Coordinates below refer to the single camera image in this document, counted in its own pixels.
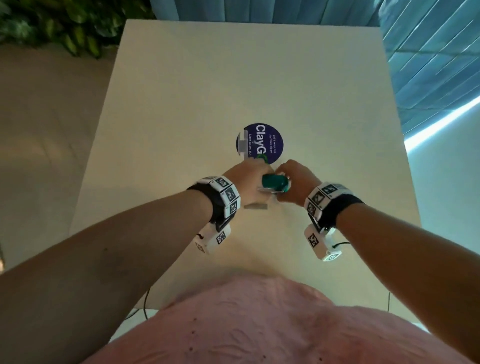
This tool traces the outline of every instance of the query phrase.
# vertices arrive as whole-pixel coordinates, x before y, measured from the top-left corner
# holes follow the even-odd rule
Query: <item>white table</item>
[[[283,137],[276,164],[296,159],[420,224],[379,29],[129,20],[71,233],[221,174],[241,161],[240,130],[258,122]],[[190,245],[147,306],[247,270],[309,284],[337,304],[386,310],[386,288],[350,246],[330,263],[315,257],[308,223],[304,210],[275,201],[240,211],[215,254]],[[390,311],[413,319],[394,297]]]

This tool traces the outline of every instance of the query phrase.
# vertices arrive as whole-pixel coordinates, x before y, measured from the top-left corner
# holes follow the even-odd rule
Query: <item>right hand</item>
[[[275,174],[285,173],[290,178],[292,186],[287,192],[277,194],[276,198],[280,202],[291,202],[303,207],[305,199],[320,184],[320,181],[311,170],[299,162],[289,159],[275,171]]]

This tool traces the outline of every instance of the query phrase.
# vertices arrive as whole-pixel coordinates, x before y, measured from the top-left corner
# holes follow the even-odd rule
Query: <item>black cable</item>
[[[332,248],[335,249],[336,247],[338,247],[339,245],[342,245],[342,244],[350,244],[350,243],[349,243],[349,242],[343,242],[343,243],[333,244],[333,245],[332,245]]]
[[[147,311],[145,309],[145,305],[147,304],[147,297],[148,297],[148,294],[150,293],[150,288],[148,289],[146,295],[145,295],[145,299],[144,299],[144,315],[145,315],[145,320],[148,320],[148,317],[147,317]]]
[[[130,317],[132,317],[132,316],[133,316],[134,314],[136,314],[138,311],[140,311],[140,308],[137,308],[137,309],[135,310],[135,312],[132,312],[132,313],[129,314],[127,317],[125,317],[123,320],[124,320],[124,321],[125,321],[125,320],[128,320]]]

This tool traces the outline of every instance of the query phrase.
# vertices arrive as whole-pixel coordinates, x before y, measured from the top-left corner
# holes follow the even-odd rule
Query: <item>blue circular sticker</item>
[[[263,158],[266,163],[274,163],[283,152],[283,139],[273,126],[250,124],[243,128],[244,136],[237,136],[237,152],[247,153],[248,157]]]

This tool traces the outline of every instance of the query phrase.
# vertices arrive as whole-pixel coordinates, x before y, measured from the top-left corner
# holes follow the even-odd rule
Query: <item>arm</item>
[[[279,168],[292,179],[280,201],[303,206],[319,184],[295,161]],[[336,226],[376,277],[448,345],[480,363],[480,256],[447,239],[354,204]]]
[[[224,175],[242,205],[271,168],[247,160]],[[212,215],[199,191],[119,213],[0,277],[0,347],[6,363],[78,363],[108,343],[131,308]]]

